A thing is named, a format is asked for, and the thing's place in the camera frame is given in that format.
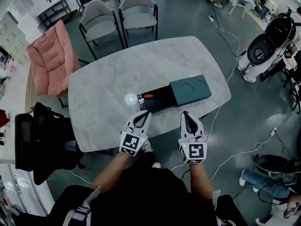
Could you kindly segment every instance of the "gray chair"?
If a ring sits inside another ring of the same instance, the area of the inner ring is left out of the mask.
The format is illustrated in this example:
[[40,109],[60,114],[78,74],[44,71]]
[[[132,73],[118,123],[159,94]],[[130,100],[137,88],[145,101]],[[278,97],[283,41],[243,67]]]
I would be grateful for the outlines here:
[[[100,18],[100,22],[96,25],[92,26],[88,30],[85,29],[85,25],[92,22],[92,20]],[[83,35],[94,59],[96,60],[96,56],[91,49],[91,46],[89,45],[89,42],[93,42],[95,46],[97,44],[95,43],[95,40],[100,39],[104,36],[107,36],[116,30],[118,31],[118,35],[122,44],[122,48],[124,48],[120,30],[118,27],[117,19],[115,16],[115,12],[113,9],[109,8],[105,5],[103,1],[95,0],[90,2],[84,11],[83,18],[79,22],[79,30],[81,34]]]
[[[154,13],[153,15],[150,13],[137,13],[123,17],[125,10],[136,6],[150,7],[154,10]],[[119,17],[127,48],[125,31],[127,32],[130,29],[151,28],[151,31],[154,31],[154,26],[156,26],[156,40],[158,39],[158,6],[153,0],[123,0],[119,7]]]

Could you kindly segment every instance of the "pink armchair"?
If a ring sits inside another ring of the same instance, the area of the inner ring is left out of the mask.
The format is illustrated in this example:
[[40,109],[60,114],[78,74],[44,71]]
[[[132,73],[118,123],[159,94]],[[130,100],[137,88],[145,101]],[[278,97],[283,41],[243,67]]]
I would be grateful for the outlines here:
[[68,93],[69,77],[80,66],[63,21],[59,20],[26,50],[36,94],[60,97]]

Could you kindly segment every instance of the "person's hand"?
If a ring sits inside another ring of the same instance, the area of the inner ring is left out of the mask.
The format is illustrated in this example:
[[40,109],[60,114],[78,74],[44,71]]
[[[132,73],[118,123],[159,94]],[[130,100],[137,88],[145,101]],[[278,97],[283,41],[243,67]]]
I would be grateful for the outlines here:
[[301,195],[291,196],[288,200],[286,210],[284,212],[284,217],[289,218],[290,215],[296,210],[296,204],[301,202]]

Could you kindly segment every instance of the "gray concrete floor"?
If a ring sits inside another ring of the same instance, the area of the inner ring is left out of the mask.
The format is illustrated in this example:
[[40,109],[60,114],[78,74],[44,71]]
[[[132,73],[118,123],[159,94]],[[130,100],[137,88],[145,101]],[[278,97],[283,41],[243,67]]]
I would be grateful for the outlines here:
[[[213,55],[225,78],[228,78],[236,59],[230,53],[226,42],[218,35],[217,29],[210,22],[208,16],[214,14],[206,0],[154,1],[159,8],[158,39],[196,36]],[[243,12],[242,8],[236,8],[232,16],[228,17],[231,5],[223,2],[224,8],[215,9],[218,20],[226,31],[234,33],[239,38],[241,43],[239,53],[241,53],[248,48],[248,45],[257,35],[262,33],[262,30],[248,14],[243,20],[240,19]],[[117,0],[106,0],[106,3],[117,11],[119,5]],[[92,62],[93,57],[78,29],[79,20],[80,17],[66,24],[66,28],[73,49],[79,54],[79,57]],[[230,35],[226,34],[225,37],[231,44],[233,51],[236,52],[237,41]],[[152,40],[154,40],[154,33],[150,29],[130,31],[128,44],[134,46]],[[92,45],[92,48],[98,58],[122,49],[117,33],[98,41],[97,44],[97,47]],[[282,87],[284,80],[282,76],[278,74],[268,78],[265,82],[257,80],[256,83],[251,84],[244,81],[242,75],[243,72],[239,72],[237,69],[234,71],[229,83],[232,99],[220,109],[208,140],[205,166],[209,176],[212,176],[217,167],[231,155],[250,151],[255,142],[267,140],[274,126],[277,127],[277,132],[285,146],[289,148],[291,156],[296,155],[296,138],[300,129],[300,117],[296,112],[291,111],[293,99],[288,95],[288,88]],[[69,114],[68,108],[62,109],[57,99],[38,97],[38,101],[65,116]],[[210,130],[215,114],[216,110],[202,119],[206,134]],[[180,154],[177,151],[179,136],[179,129],[175,129],[150,139],[157,160],[165,168],[171,169],[182,164]],[[258,153],[281,155],[281,144],[276,137],[273,137],[262,146]],[[222,166],[213,179],[215,188],[221,189],[222,194],[229,194],[232,197],[236,195],[242,189],[238,184],[242,169],[253,167],[252,156],[252,153],[243,154],[232,158]],[[87,167],[82,170],[75,168],[72,171],[86,180],[92,181],[110,160],[110,156],[86,153],[82,162]],[[174,173],[181,177],[187,169],[188,166],[185,165],[176,168]],[[190,188],[189,174],[185,176],[184,182]],[[69,185],[88,186],[87,183],[65,170],[54,172],[48,178],[47,183],[55,200]],[[271,209],[269,204],[258,199],[257,194],[251,188],[247,188],[234,202],[250,226],[256,225],[256,218],[264,221]]]

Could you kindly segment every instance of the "white cable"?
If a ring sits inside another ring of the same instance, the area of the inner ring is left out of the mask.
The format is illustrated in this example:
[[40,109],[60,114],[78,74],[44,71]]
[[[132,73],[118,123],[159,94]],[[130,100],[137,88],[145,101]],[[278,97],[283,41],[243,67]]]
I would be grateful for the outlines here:
[[259,149],[261,148],[262,144],[267,143],[268,141],[270,141],[271,138],[272,138],[272,136],[270,136],[269,139],[268,139],[267,141],[264,141],[264,142],[261,142],[261,143],[260,143],[260,142],[256,142],[256,143],[254,144],[254,146],[253,146],[253,150],[252,150],[252,151],[249,151],[249,152],[241,152],[241,153],[239,153],[239,154],[237,154],[237,155],[234,155],[234,156],[229,157],[226,161],[224,161],[224,162],[217,168],[217,170],[216,170],[216,172],[214,173],[214,175],[212,176],[211,180],[215,177],[215,175],[217,174],[219,168],[220,168],[222,165],[224,165],[227,161],[229,161],[232,157],[239,156],[239,155],[241,155],[241,154],[243,154],[243,153],[253,153],[253,152],[256,152],[257,150],[259,150]]
[[171,169],[171,171],[172,171],[173,169],[178,168],[178,167],[183,166],[183,165],[185,165],[185,164],[181,164],[181,165],[175,166],[174,168]]
[[72,173],[74,176],[76,176],[76,177],[80,178],[81,180],[83,180],[83,181],[85,181],[85,182],[87,182],[87,183],[91,184],[91,183],[90,183],[90,182],[88,182],[87,180],[85,180],[85,179],[83,179],[82,177],[80,177],[80,176],[76,175],[74,172],[72,172],[72,171],[70,171],[70,170],[67,170],[67,171],[71,172],[71,173]]
[[[229,85],[229,80],[231,79],[231,77],[232,77],[232,75],[233,75],[233,73],[234,73],[234,70],[235,70],[235,68],[236,68],[236,65],[237,65],[238,51],[239,51],[239,48],[240,48],[240,41],[239,41],[239,39],[238,39],[234,34],[232,34],[232,33],[230,33],[230,32],[226,32],[226,31],[224,30],[223,27],[216,25],[214,21],[213,21],[213,24],[214,24],[214,26],[215,26],[219,31],[224,32],[224,33],[229,33],[229,34],[231,34],[231,35],[232,35],[234,38],[236,38],[236,40],[238,41],[238,49],[237,49],[237,52],[236,52],[236,61],[235,61],[235,65],[234,65],[234,68],[232,69],[232,72],[231,72],[230,77],[227,79],[227,85]],[[217,114],[218,114],[218,112],[220,111],[220,108],[221,108],[221,107],[222,107],[222,105],[218,108],[218,110],[217,110],[217,112],[216,112],[216,115],[215,115],[215,117],[214,117],[213,120],[212,120],[211,127],[210,127],[210,131],[209,131],[209,133],[208,133],[206,142],[208,141],[208,138],[209,138],[210,133],[211,133],[211,131],[212,131],[213,122],[215,121],[215,119],[216,119],[216,117],[217,117]]]

